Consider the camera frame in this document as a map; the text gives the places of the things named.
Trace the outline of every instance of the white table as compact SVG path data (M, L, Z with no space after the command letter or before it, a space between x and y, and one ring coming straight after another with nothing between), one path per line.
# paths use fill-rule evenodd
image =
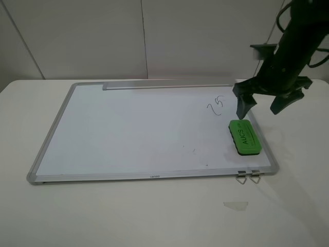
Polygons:
M0 246L329 246L329 85L274 116L253 112L280 171L234 178L32 186L37 152L77 80L15 81L0 94ZM224 202L248 202L234 211Z

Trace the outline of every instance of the metal clip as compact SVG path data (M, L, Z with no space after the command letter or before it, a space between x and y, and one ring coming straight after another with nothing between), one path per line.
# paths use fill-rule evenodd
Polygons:
M236 180L240 183L240 184L245 184L246 181L247 181L247 178L246 178L246 171L237 171L238 174L236 176Z
M253 170L250 175L250 180L252 180L255 184L258 184L261 180L261 173L259 170Z

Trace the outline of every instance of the whiteboard surface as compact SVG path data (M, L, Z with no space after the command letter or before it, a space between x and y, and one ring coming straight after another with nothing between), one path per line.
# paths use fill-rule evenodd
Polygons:
M238 155L228 129L236 102L228 86L78 85L36 175L270 167L264 150Z

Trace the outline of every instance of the whiteboard frame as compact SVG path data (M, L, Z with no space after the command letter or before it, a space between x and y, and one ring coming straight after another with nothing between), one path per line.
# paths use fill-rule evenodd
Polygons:
M170 179L170 178L195 178L195 177L235 177L239 172L244 172L251 175L255 170L262 175L274 175L278 172L278 163L265 140L259 125L252 113L249 111L248 116L254 127L256 134L259 137L263 150L268 157L270 166L267 167L243 167L243 168L221 168L221 169L205 169L205 170L184 170L184 171L163 171L163 172L135 172L135 173L107 173L107 174L84 174L84 175L37 175L36 172L41 164L41 161L46 153L50 141L55 133L55 130L61 120L61 117L68 105L70 98L78 86L86 85L103 85L103 90L127 90L127 89L161 89L173 87L218 87L218 86L233 86L232 84L223 84L220 81L225 79L204 80L136 80L136 81L110 81L110 82L78 82L74 83L64 102L50 127L50 130L34 160L34 163L28 172L26 179L32 185L54 184L54 183L85 183L85 182L109 182L109 181L127 181L127 180L146 180L146 179Z

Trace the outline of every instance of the green eraser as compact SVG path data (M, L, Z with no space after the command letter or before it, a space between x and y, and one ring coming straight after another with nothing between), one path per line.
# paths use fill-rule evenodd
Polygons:
M228 127L239 155L257 155L262 145L249 120L232 120Z

